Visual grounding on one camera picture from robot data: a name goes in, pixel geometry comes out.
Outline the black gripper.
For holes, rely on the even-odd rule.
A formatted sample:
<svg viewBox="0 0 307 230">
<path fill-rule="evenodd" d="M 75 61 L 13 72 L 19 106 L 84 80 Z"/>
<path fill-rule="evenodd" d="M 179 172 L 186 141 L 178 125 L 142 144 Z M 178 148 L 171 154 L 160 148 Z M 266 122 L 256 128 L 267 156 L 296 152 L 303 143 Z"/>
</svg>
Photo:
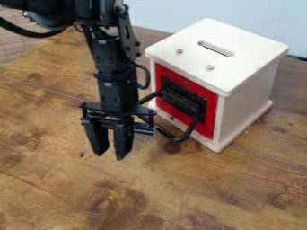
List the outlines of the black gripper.
<svg viewBox="0 0 307 230">
<path fill-rule="evenodd" d="M 100 102 L 81 102 L 81 125 L 93 153 L 101 156 L 109 148 L 108 129 L 113 129 L 116 159 L 123 160 L 132 151 L 135 133 L 154 136 L 156 112 L 136 105 L 129 111 L 108 111 Z"/>
</svg>

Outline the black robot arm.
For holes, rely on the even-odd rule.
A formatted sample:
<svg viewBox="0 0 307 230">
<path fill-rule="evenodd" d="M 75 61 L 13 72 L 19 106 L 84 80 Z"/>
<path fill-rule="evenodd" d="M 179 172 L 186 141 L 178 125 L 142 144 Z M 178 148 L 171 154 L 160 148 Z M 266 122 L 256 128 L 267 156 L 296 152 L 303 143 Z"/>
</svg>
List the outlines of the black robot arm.
<svg viewBox="0 0 307 230">
<path fill-rule="evenodd" d="M 0 0 L 0 5 L 19 9 L 48 31 L 37 33 L 0 18 L 0 27 L 31 38 L 48 38 L 75 27 L 84 34 L 95 61 L 93 76 L 100 99 L 83 102 L 81 125 L 96 155 L 111 147 L 116 158 L 132 150 L 135 134 L 154 133 L 156 112 L 142 105 L 138 92 L 148 88 L 136 80 L 140 42 L 129 21 L 124 0 Z"/>
</svg>

